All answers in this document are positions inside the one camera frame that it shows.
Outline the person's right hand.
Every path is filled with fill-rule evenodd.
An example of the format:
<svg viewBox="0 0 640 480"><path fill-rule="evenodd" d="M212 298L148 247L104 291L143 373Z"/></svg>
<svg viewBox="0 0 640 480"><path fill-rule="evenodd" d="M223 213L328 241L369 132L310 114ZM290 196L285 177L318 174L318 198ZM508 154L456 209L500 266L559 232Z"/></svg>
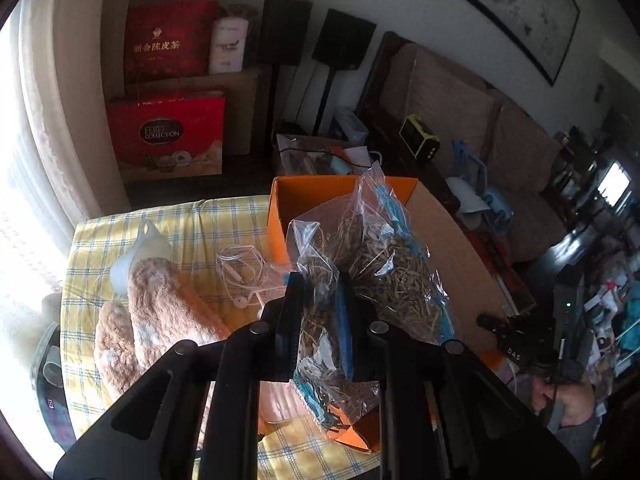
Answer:
<svg viewBox="0 0 640 480"><path fill-rule="evenodd" d="M596 398L587 375L579 382L564 385L550 385L542 378L533 377L532 407L543 410L549 401L560 401L563 405L562 427L582 425L592 417Z"/></svg>

